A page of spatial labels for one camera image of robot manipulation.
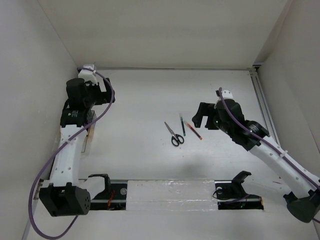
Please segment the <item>red orange pen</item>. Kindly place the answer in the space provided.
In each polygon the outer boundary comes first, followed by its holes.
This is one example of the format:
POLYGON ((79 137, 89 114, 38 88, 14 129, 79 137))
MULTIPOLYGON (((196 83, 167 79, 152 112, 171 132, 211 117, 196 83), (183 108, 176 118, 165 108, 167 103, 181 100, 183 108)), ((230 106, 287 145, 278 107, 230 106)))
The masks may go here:
POLYGON ((202 136, 195 130, 194 127, 191 126, 189 122, 187 122, 186 120, 184 120, 183 122, 200 140, 203 139, 202 136))

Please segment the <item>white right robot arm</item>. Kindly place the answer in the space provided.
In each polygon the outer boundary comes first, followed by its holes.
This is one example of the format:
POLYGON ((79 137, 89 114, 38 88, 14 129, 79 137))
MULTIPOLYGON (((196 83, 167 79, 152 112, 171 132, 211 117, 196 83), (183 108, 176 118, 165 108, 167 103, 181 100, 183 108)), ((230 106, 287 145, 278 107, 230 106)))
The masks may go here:
POLYGON ((271 137, 269 131, 254 120, 247 120, 239 103, 231 98, 216 103, 201 102, 192 117, 195 128, 220 130, 237 145, 264 162, 278 180, 253 176, 241 171, 229 184, 231 198, 256 195, 281 205, 299 221, 309 223, 320 210, 320 178, 303 168, 271 137))

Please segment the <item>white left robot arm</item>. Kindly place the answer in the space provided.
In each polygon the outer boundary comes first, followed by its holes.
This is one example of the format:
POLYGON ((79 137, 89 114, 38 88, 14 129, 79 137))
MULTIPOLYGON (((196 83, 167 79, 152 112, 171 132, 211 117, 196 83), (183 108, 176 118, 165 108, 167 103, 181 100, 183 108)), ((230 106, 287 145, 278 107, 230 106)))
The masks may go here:
POLYGON ((93 106, 112 104, 115 92, 108 78, 105 91, 98 83, 73 78, 66 83, 67 100, 60 118, 60 151, 55 156, 52 176, 39 198, 52 217, 86 215, 97 195, 107 198, 111 192, 108 174, 92 174, 80 183, 79 166, 85 139, 90 127, 98 120, 93 106))

